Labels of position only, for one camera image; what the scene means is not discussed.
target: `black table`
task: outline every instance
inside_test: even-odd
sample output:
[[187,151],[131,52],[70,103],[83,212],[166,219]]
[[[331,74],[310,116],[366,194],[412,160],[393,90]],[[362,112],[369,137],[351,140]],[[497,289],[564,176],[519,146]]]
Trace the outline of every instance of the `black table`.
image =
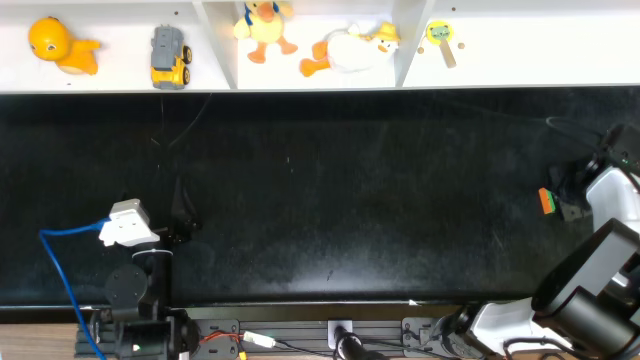
[[[543,216],[546,167],[588,150],[548,115],[635,121],[636,88],[0,98],[0,306],[66,305],[37,237],[140,198],[163,226],[176,174],[204,228],[175,248],[176,306],[530,295],[591,233]],[[52,238],[82,304],[130,262]]]

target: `blue vest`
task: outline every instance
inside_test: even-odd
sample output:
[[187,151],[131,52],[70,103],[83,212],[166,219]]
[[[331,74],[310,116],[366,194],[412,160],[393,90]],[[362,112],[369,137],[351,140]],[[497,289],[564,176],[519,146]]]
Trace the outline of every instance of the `blue vest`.
[[[251,17],[249,17],[249,14],[251,14],[251,10],[249,10],[249,7],[247,6],[247,3],[244,3],[244,21],[247,22],[247,25],[251,26],[253,25],[253,21],[251,21]],[[273,2],[273,11],[277,13],[280,12],[280,7],[278,6],[278,4],[276,4],[276,2]]]

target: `yellow duck toy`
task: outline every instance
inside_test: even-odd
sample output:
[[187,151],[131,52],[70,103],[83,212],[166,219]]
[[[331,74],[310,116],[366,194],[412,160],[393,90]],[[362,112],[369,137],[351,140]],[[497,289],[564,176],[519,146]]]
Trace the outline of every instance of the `yellow duck toy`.
[[363,35],[357,25],[347,31],[329,34],[326,41],[313,45],[313,58],[300,62],[300,72],[310,77],[316,71],[332,69],[341,73],[368,70],[388,61],[398,49],[400,37],[396,27],[383,23],[375,34]]
[[245,15],[233,29],[233,34],[238,40],[251,36],[258,42],[258,49],[249,53],[249,60],[256,64],[263,64],[266,61],[265,52],[269,44],[278,43],[282,48],[282,53],[293,54],[298,50],[298,46],[285,40],[284,21],[280,14],[291,17],[293,8],[287,3],[280,1],[258,1],[245,2]]
[[36,21],[29,30],[29,43],[35,56],[55,61],[60,70],[68,74],[95,75],[98,72],[93,50],[99,49],[100,43],[94,40],[76,40],[56,18]]

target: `toy truck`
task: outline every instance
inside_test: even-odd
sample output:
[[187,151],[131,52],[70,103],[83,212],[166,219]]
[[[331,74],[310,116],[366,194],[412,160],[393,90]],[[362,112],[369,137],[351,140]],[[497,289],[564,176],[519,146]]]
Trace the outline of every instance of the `toy truck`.
[[171,26],[159,26],[151,39],[151,80],[153,87],[180,90],[191,80],[187,64],[191,49],[184,44],[182,32]]

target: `blue cable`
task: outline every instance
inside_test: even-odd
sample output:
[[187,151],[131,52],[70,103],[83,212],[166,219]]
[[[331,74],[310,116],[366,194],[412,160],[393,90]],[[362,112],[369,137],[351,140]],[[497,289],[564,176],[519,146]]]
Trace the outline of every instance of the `blue cable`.
[[84,318],[82,317],[82,313],[80,312],[80,306],[78,306],[78,301],[76,300],[76,297],[73,295],[73,291],[71,290],[71,284],[69,284],[69,280],[67,279],[67,276],[64,274],[64,271],[62,271],[62,267],[58,262],[58,258],[56,258],[56,255],[53,253],[51,246],[49,246],[49,242],[47,242],[47,238],[45,237],[45,235],[65,236],[65,235],[79,234],[87,231],[100,231],[102,230],[102,226],[104,225],[104,223],[108,221],[110,220],[103,219],[98,221],[95,224],[82,226],[79,228],[69,229],[69,230],[40,230],[38,232],[38,235],[40,236],[40,240],[42,240],[42,245],[44,245],[45,250],[47,250],[47,253],[51,258],[51,261],[53,261],[53,265],[55,265],[56,269],[58,269],[58,274],[60,274],[60,278],[64,283],[64,287],[67,289],[67,293],[69,294],[69,298],[71,299],[71,304],[73,304],[73,310],[75,310],[76,316],[78,317],[78,321],[80,322],[80,326],[82,326],[82,331],[84,331],[84,335],[87,337],[87,340],[89,341],[89,345],[91,345],[91,347],[93,348],[93,351],[96,352],[96,355],[98,356],[98,358],[100,358],[100,360],[106,360],[106,357],[104,356],[102,351],[100,351],[96,342],[93,340],[93,337],[89,332],[89,328],[87,327],[87,323],[84,321]]

